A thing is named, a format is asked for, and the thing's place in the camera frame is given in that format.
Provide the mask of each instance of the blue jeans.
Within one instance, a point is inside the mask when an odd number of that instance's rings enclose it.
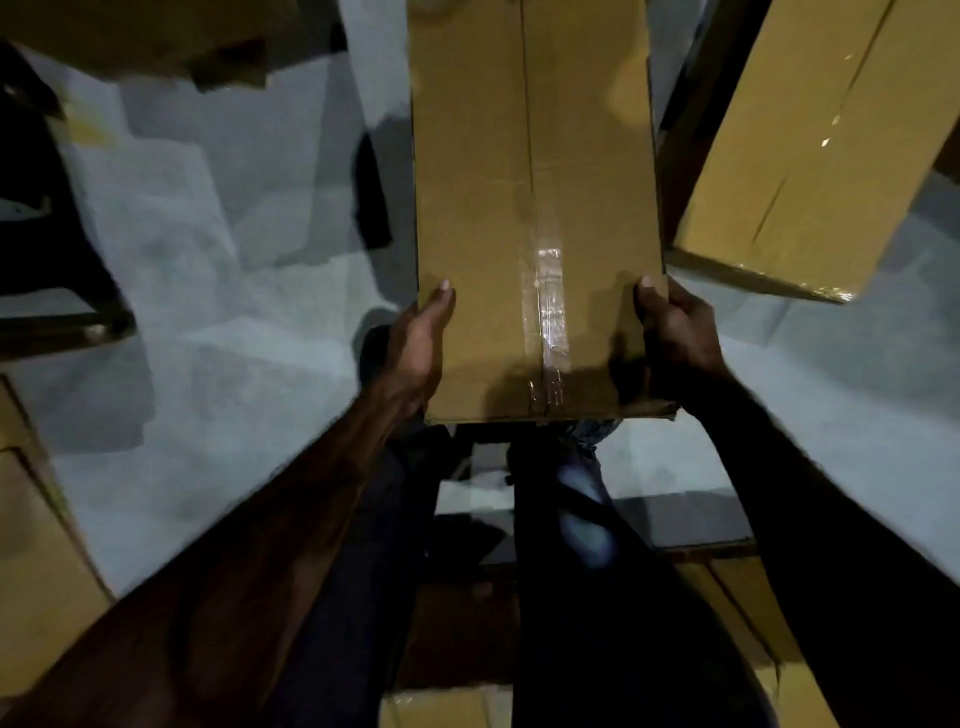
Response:
[[[376,725],[449,440],[421,427],[387,447],[265,724]],[[514,726],[776,725],[712,609],[616,513],[590,451],[532,428],[508,465],[522,628]]]

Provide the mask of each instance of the wrist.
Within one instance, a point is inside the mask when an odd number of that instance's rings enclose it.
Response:
[[[396,407],[401,412],[401,419],[416,412],[422,404],[420,389],[396,371],[382,372],[370,385],[371,397],[380,407]]]
[[[691,372],[686,378],[683,395],[678,399],[683,409],[702,422],[729,407],[732,400],[742,399],[745,395],[749,397],[747,390],[724,365]]]

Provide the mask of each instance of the left hand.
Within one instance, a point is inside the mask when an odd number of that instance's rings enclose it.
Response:
[[[407,417],[425,407],[437,391],[443,368],[444,329],[456,303],[456,291],[445,280],[422,310],[414,303],[390,329],[381,378],[392,395],[408,400],[404,405]]]

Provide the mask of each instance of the dark skin arm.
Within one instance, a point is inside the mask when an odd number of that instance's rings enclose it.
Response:
[[[668,300],[642,281],[636,307],[654,382],[716,446],[839,723],[960,725],[960,588],[845,496],[735,379],[707,303],[671,279]]]
[[[383,374],[284,471],[93,625],[13,726],[241,725],[263,706],[377,454],[436,391],[448,284],[394,324]]]

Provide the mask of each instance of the gray floor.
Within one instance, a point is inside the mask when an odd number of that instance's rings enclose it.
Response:
[[[676,7],[695,14],[699,0]],[[78,113],[108,131],[107,145],[64,152],[91,237],[140,335],[21,362],[13,377],[117,592],[336,417],[356,392],[358,335],[413,298],[403,2],[353,0],[342,14],[349,56],[279,70],[263,91],[105,84],[33,57]],[[689,43],[681,26],[688,24],[663,21],[655,36],[666,75]],[[358,149],[375,155],[389,244],[382,231],[356,224],[370,174],[355,163],[364,158]],[[958,279],[960,189],[937,176],[869,290],[844,307],[686,279],[715,303],[725,351],[746,383],[849,494],[954,578]],[[43,296],[24,303],[61,304]],[[509,508],[497,456],[471,483],[444,485],[440,510]],[[714,534],[716,513],[742,530],[742,516],[728,507],[729,480],[686,415],[630,422],[600,457],[616,497],[723,502],[699,508],[698,522],[683,528]],[[653,530],[662,541],[677,538],[667,525]]]

